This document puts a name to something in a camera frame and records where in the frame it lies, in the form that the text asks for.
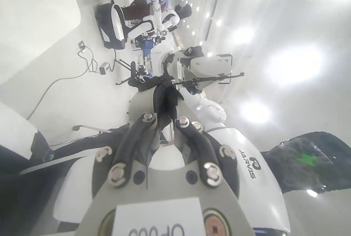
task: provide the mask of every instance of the black cloth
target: black cloth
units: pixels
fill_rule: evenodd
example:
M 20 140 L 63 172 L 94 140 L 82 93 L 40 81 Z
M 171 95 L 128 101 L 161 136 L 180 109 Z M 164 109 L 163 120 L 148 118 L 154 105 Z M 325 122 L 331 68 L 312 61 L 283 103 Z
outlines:
M 351 188 L 351 148 L 330 133 L 306 133 L 262 155 L 283 193 Z
M 145 79 L 145 82 L 141 82 L 138 79 L 132 78 L 128 81 L 128 84 L 130 86 L 137 87 L 139 92 L 154 88 L 155 86 L 162 86 L 164 88 L 164 92 L 161 93 L 165 99 L 164 101 L 162 100 L 162 102 L 160 102 L 158 105 L 164 107 L 162 108 L 161 113 L 158 112 L 158 117 L 162 117 L 162 113 L 165 112 L 172 120 L 175 120 L 177 118 L 176 106 L 178 105 L 178 97 L 182 100 L 184 100 L 184 97 L 172 84 L 172 80 L 174 78 L 172 76 L 164 74 L 162 76 L 152 77 L 149 79 L 146 77 Z

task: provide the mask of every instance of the white ceiling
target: white ceiling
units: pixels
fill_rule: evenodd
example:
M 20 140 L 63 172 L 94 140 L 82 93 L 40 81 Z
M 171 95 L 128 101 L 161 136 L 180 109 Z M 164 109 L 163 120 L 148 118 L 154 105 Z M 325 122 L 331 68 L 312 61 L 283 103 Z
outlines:
M 185 1 L 170 0 L 170 4 L 185 5 Z M 226 110 L 227 126 L 240 130 L 261 151 L 312 131 L 330 132 L 351 146 L 351 0 L 218 0 L 213 15 L 215 0 L 188 3 L 193 3 L 193 14 L 177 30 L 184 45 L 202 41 L 205 54 L 231 53 L 233 74 L 245 72 L 230 85 L 206 89 Z M 240 28 L 252 31 L 250 42 L 240 42 Z M 304 50 L 309 52 L 307 60 Z M 282 56 L 295 51 L 297 56 Z M 315 69 L 309 74 L 311 63 Z M 289 83 L 296 74 L 299 77 Z M 252 123 L 243 116 L 243 105 L 251 102 L 266 108 L 267 121 Z M 317 198 L 294 191 L 284 198 L 291 235 L 349 234 L 350 217 L 345 211 L 350 189 Z

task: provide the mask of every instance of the person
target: person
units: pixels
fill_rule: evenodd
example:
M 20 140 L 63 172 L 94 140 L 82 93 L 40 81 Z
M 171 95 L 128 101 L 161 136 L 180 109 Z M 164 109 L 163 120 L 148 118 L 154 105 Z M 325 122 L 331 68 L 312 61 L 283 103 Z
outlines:
M 176 5 L 173 9 L 166 9 L 165 5 L 161 5 L 162 10 L 162 20 L 169 20 L 173 15 L 177 15 L 179 20 L 188 18 L 192 14 L 191 6 L 186 4 L 184 7 Z M 133 3 L 125 8 L 122 8 L 124 19 L 126 21 L 130 20 L 142 20 L 144 17 L 150 15 L 150 5 L 147 4 L 145 0 L 134 0 Z

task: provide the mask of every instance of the white floor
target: white floor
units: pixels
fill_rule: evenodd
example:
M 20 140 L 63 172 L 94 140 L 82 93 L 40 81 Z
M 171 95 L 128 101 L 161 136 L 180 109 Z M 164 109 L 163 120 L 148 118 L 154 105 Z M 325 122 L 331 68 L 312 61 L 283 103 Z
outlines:
M 26 118 L 54 80 L 78 76 L 86 70 L 85 60 L 77 55 L 81 40 L 92 49 L 99 66 L 104 62 L 113 63 L 114 52 L 104 48 L 94 17 L 96 5 L 108 2 L 110 0 L 77 0 L 81 13 L 79 27 L 0 85 L 0 100 Z M 124 0 L 115 2 L 124 5 Z M 140 55 L 140 51 L 132 51 L 129 43 L 125 50 L 117 51 L 117 59 L 128 63 Z M 89 50 L 83 56 L 91 60 Z M 116 64 L 114 72 L 107 75 L 86 73 L 80 78 L 59 81 L 47 92 L 30 122 L 49 144 L 96 133 L 84 128 L 72 131 L 74 125 L 107 129 L 126 124 L 128 103 L 137 89 L 127 83 L 121 86 L 115 83 L 127 77 L 128 70 Z

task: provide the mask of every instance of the label sticker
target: label sticker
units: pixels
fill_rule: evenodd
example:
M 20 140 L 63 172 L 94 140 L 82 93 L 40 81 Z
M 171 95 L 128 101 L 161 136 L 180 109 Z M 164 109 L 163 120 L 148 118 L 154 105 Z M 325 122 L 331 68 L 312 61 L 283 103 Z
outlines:
M 183 79 L 183 70 L 182 70 L 182 64 L 181 62 L 177 61 L 177 73 L 178 73 L 178 79 L 182 80 Z
M 112 236 L 139 235 L 206 236 L 199 199 L 117 206 Z

